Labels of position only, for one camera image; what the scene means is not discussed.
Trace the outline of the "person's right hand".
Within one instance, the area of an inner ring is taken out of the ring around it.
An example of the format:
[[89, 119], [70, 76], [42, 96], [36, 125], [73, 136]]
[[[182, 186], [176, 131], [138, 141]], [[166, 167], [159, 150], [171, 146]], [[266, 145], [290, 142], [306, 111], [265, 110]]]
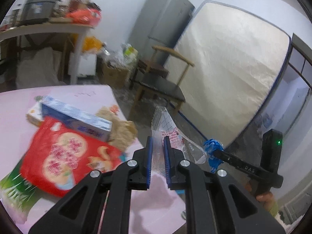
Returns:
[[269, 212], [273, 217], [278, 214], [278, 204], [274, 198], [272, 192], [265, 192], [256, 196], [258, 202], [263, 203], [263, 207]]

